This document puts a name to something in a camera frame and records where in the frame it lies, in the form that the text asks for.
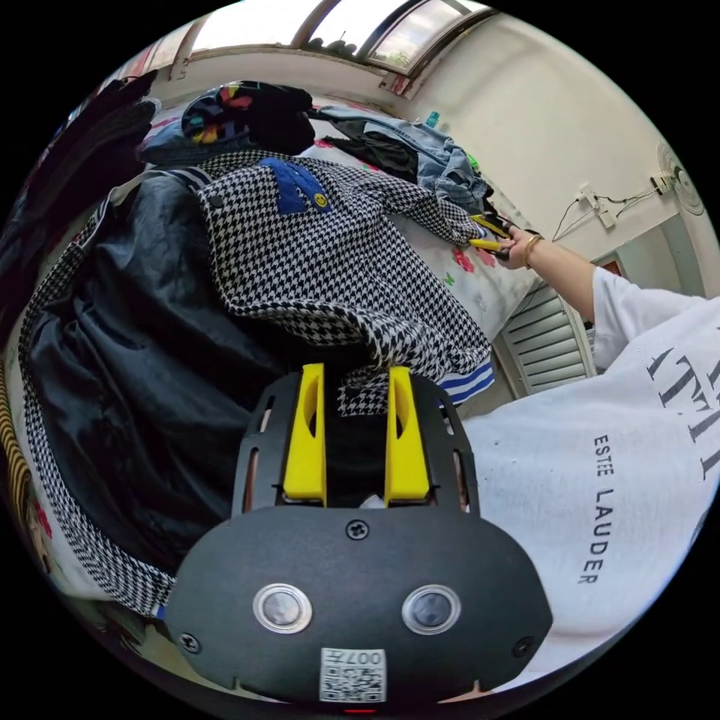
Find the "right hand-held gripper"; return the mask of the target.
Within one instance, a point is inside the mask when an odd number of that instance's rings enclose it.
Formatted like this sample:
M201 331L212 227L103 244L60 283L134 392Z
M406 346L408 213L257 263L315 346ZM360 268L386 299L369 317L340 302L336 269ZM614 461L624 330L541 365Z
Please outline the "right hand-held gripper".
M510 250L509 228L512 221L498 214L475 214L471 219L479 226L490 230L496 241L487 238L471 238L469 244L474 248L482 249L496 257L498 260L509 260Z

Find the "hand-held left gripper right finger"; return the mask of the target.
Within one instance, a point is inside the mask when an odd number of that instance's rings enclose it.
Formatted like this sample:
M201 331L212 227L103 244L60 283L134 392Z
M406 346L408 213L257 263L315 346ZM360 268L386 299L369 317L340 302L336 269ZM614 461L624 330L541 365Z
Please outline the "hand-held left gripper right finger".
M430 479L411 375L405 367L389 369L387 410L384 500L424 502Z

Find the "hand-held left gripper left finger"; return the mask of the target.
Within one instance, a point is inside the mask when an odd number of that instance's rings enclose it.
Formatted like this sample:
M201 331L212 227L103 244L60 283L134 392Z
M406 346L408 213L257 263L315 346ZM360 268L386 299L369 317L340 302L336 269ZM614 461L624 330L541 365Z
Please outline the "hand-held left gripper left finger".
M283 492L291 501L326 500L324 366L302 368L290 425Z

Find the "person's right hand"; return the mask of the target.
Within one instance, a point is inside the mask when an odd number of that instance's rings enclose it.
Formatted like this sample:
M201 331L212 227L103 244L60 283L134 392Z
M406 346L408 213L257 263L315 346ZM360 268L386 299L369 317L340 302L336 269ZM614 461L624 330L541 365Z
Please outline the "person's right hand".
M508 230L508 259L505 261L511 270L530 268L530 255L535 246L542 240L537 232L512 226Z

